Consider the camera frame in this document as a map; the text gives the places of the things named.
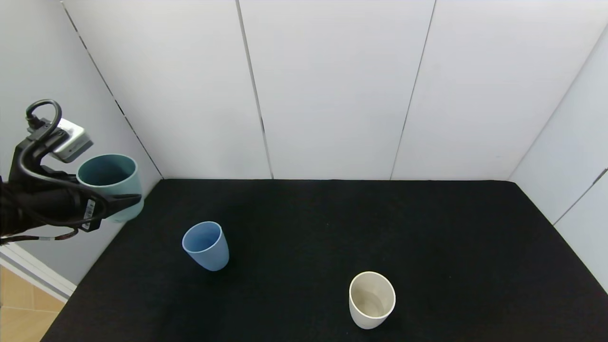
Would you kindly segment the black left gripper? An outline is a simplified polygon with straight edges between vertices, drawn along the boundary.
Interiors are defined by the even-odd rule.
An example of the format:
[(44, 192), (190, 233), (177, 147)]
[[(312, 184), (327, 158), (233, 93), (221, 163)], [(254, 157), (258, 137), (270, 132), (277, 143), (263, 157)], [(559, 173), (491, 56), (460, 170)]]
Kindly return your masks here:
[(55, 188), (35, 193), (37, 220), (55, 227), (81, 228), (101, 219), (134, 219), (143, 209), (140, 193), (104, 195), (88, 188)]

